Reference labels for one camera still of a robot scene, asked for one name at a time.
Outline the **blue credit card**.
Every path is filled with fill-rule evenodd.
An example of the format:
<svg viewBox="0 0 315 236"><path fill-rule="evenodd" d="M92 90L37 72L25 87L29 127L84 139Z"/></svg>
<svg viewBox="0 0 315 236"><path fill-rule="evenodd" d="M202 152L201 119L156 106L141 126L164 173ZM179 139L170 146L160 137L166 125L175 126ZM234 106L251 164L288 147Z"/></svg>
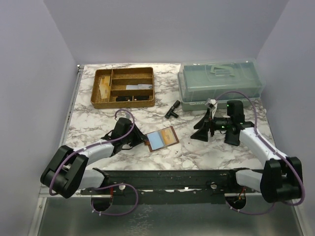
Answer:
<svg viewBox="0 0 315 236"><path fill-rule="evenodd" d="M147 134L147 137L152 150L157 150L164 147L164 142L158 131Z"/></svg>

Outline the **brown leather card holder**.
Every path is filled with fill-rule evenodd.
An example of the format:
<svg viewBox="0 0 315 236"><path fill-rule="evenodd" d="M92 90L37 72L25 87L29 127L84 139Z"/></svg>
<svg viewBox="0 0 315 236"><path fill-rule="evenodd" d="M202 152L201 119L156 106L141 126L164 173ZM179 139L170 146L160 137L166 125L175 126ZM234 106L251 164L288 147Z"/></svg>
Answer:
<svg viewBox="0 0 315 236"><path fill-rule="evenodd" d="M179 143L179 139L173 126L148 133L145 136L147 138L145 145L149 148L150 152L164 149Z"/></svg>

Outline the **tan credit card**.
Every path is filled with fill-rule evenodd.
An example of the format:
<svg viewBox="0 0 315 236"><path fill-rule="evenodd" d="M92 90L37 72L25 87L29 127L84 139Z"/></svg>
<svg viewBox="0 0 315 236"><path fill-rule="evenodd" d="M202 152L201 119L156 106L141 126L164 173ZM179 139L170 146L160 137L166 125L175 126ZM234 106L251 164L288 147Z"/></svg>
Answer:
<svg viewBox="0 0 315 236"><path fill-rule="evenodd" d="M172 145L177 142L174 132L171 127L165 128L160 131L163 142L166 146Z"/></svg>

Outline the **gold card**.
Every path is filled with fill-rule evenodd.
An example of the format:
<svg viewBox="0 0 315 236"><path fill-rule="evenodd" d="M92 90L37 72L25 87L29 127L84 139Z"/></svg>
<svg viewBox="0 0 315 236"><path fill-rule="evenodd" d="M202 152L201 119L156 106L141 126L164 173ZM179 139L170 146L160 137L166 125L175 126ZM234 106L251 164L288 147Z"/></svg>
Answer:
<svg viewBox="0 0 315 236"><path fill-rule="evenodd" d="M99 91L101 99L108 99L110 94L111 76L103 76L99 82Z"/></svg>

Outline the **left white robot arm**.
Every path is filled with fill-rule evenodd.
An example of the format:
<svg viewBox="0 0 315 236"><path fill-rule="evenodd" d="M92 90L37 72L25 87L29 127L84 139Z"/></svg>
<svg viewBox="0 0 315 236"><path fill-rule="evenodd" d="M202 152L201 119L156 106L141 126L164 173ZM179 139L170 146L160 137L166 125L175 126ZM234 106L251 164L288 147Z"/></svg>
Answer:
<svg viewBox="0 0 315 236"><path fill-rule="evenodd" d="M86 167L98 160L112 157L123 150L125 145L133 148L147 137L127 118L119 118L113 130L99 141L82 148L59 147L43 171L40 182L51 187L53 194L70 198L77 190L92 188L98 194L109 189L105 173L87 170Z"/></svg>

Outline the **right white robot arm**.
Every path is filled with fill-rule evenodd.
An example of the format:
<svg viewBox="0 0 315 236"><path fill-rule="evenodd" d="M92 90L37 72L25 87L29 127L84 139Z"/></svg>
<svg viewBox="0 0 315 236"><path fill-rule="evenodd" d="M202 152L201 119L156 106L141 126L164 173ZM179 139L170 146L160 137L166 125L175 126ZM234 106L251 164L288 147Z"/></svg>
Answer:
<svg viewBox="0 0 315 236"><path fill-rule="evenodd" d="M191 135L191 139L207 142L216 131L223 131L226 144L244 144L264 167L261 173L250 169L235 170L234 176L226 181L227 189L236 193L243 187L249 187L260 192L268 203L287 203L292 199L302 202L305 188L301 161L276 149L258 131L256 121L245 120L242 101L229 100L225 118L215 116L217 104L214 99L206 101L207 112L194 126L196 132Z"/></svg>

